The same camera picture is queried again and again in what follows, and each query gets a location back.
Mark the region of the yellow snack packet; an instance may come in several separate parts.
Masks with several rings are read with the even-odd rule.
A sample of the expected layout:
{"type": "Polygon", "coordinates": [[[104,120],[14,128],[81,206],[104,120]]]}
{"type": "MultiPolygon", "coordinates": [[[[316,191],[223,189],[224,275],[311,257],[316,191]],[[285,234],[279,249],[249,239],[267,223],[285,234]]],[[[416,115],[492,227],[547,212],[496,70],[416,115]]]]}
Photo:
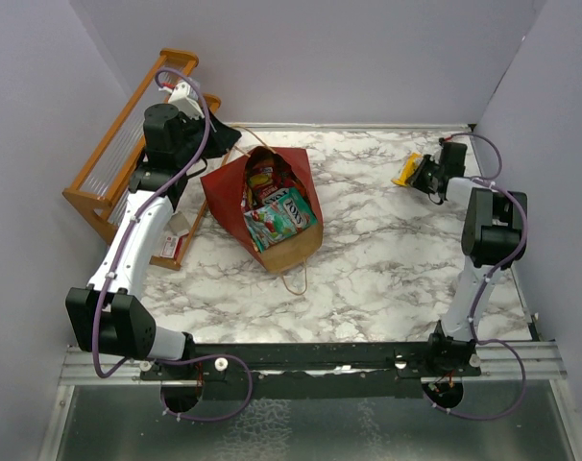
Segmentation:
{"type": "Polygon", "coordinates": [[[418,153],[411,153],[403,165],[400,174],[397,178],[393,178],[391,183],[397,186],[406,187],[409,185],[411,176],[420,166],[423,156],[418,153]]]}

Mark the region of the red paper bag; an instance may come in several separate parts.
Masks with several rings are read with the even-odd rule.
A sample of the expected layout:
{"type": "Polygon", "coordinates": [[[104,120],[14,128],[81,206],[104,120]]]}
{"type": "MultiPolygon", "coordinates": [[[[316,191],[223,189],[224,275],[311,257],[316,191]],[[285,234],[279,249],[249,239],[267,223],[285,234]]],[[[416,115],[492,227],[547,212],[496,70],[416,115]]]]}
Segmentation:
{"type": "Polygon", "coordinates": [[[210,214],[269,273],[304,268],[321,248],[324,219],[307,150],[259,139],[201,184],[210,214]]]}

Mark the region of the teal Fox's mint candy bag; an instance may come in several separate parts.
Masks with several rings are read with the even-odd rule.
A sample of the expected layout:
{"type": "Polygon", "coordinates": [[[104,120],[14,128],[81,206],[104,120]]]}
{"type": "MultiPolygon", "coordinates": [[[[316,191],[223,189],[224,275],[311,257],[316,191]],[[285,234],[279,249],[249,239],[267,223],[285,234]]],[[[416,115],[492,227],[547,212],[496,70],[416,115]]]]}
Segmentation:
{"type": "Polygon", "coordinates": [[[260,253],[317,223],[309,203],[296,187],[273,193],[263,206],[246,211],[244,221],[260,253]]]}

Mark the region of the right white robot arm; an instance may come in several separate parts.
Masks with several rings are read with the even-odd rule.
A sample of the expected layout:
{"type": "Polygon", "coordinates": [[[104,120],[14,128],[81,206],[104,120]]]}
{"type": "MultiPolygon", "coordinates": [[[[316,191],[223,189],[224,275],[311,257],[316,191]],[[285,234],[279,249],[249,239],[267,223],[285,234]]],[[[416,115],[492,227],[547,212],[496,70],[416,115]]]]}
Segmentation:
{"type": "Polygon", "coordinates": [[[492,180],[465,175],[467,146],[441,142],[438,158],[413,154],[399,184],[439,203],[466,210],[461,234],[463,270],[447,312],[428,339],[424,363],[437,376],[473,364],[478,325],[502,273],[523,256],[527,241],[527,196],[500,190],[492,180]]]}

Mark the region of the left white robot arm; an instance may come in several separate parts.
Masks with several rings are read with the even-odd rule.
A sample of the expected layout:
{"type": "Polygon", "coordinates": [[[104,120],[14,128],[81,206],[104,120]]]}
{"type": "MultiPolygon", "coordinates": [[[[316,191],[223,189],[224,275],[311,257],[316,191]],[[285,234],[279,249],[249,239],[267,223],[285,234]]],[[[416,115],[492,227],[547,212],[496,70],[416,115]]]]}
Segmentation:
{"type": "Polygon", "coordinates": [[[145,146],[132,173],[121,224],[101,266],[84,288],[72,288],[65,306],[79,347],[129,359],[162,359],[170,376],[195,370],[188,334],[157,326],[141,291],[163,230],[199,160],[223,157],[240,131],[215,116],[191,118],[176,106],[144,112],[145,146]]]}

